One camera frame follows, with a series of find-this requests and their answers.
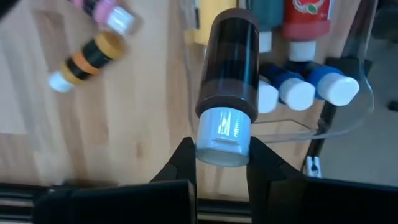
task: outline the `wooden table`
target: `wooden table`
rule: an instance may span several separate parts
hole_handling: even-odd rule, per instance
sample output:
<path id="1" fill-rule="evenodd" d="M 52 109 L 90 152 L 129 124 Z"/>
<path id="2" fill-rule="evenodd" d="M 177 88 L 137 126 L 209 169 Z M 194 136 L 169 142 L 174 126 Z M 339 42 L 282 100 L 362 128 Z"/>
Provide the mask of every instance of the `wooden table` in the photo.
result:
<path id="1" fill-rule="evenodd" d="M 359 2 L 336 0 L 333 30 L 318 43 L 319 62 L 341 54 Z M 21 1 L 0 23 L 0 182 L 145 183 L 183 137 L 195 136 L 190 97 L 200 68 L 185 69 L 177 1 L 124 5 L 137 19 L 134 35 L 126 39 L 126 57 L 64 94 L 48 87 L 49 73 L 97 33 L 94 22 L 66 0 L 31 0 Z M 286 50 L 277 37 L 266 57 L 282 61 Z M 317 102 L 298 119 L 317 120 L 321 109 Z M 299 169 L 308 145 L 271 148 Z M 200 197 L 248 199 L 244 167 L 197 162 L 197 178 Z"/>

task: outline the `white bottle cap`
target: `white bottle cap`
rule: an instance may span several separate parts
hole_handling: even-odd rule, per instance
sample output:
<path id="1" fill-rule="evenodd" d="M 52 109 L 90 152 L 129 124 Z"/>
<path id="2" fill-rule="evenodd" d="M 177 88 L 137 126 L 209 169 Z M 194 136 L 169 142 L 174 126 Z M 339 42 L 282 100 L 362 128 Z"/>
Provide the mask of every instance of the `white bottle cap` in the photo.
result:
<path id="1" fill-rule="evenodd" d="M 74 84 L 66 81 L 62 73 L 59 71 L 51 74 L 47 82 L 53 90 L 59 91 L 61 93 L 69 92 L 74 87 Z"/>
<path id="2" fill-rule="evenodd" d="M 251 120 L 240 110 L 208 109 L 200 116 L 196 143 L 197 159 L 223 167 L 249 162 Z"/>
<path id="3" fill-rule="evenodd" d="M 113 9 L 108 19 L 108 26 L 120 35 L 128 34 L 134 23 L 134 17 L 123 8 L 117 6 Z"/>
<path id="4" fill-rule="evenodd" d="M 272 50 L 272 32 L 260 32 L 259 34 L 260 41 L 260 53 L 268 53 Z"/>
<path id="5" fill-rule="evenodd" d="M 259 113 L 265 114 L 275 110 L 278 105 L 278 90 L 264 80 L 259 81 Z"/>
<path id="6" fill-rule="evenodd" d="M 303 111 L 312 106 L 315 87 L 299 78 L 290 78 L 281 84 L 279 94 L 290 109 Z"/>
<path id="7" fill-rule="evenodd" d="M 291 42 L 289 60 L 292 62 L 309 62 L 315 59 L 317 42 Z"/>
<path id="8" fill-rule="evenodd" d="M 359 83 L 339 73 L 329 73 L 318 83 L 318 93 L 335 106 L 348 105 L 359 92 Z"/>

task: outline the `pink bottle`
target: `pink bottle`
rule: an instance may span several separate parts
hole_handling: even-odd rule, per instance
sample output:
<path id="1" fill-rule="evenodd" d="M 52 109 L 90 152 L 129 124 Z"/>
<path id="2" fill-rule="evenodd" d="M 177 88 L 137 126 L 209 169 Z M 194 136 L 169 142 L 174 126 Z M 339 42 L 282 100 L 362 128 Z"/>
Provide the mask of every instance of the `pink bottle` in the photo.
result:
<path id="1" fill-rule="evenodd" d="M 316 39 L 330 31 L 334 0 L 285 0 L 282 33 L 290 40 L 289 60 L 315 58 Z"/>
<path id="2" fill-rule="evenodd" d="M 97 23 L 106 25 L 120 35 L 131 30 L 134 17 L 119 7 L 116 0 L 68 0 L 84 10 Z"/>

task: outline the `red paint bottle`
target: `red paint bottle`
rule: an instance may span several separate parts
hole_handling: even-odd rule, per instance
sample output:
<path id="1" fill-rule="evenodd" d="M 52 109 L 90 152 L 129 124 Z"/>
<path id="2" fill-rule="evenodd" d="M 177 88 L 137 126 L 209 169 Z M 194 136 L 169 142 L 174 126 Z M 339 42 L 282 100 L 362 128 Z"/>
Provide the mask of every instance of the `red paint bottle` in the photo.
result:
<path id="1" fill-rule="evenodd" d="M 316 39 L 329 33 L 334 0 L 285 0 L 283 36 L 290 40 L 289 59 L 315 58 Z"/>

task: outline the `bottle label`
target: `bottle label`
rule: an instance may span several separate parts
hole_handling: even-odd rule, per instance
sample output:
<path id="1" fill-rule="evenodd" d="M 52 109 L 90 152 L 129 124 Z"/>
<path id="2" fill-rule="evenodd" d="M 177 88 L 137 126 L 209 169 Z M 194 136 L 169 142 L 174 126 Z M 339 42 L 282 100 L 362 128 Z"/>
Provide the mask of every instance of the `bottle label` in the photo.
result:
<path id="1" fill-rule="evenodd" d="M 288 0 L 285 6 L 286 23 L 327 21 L 334 0 Z"/>

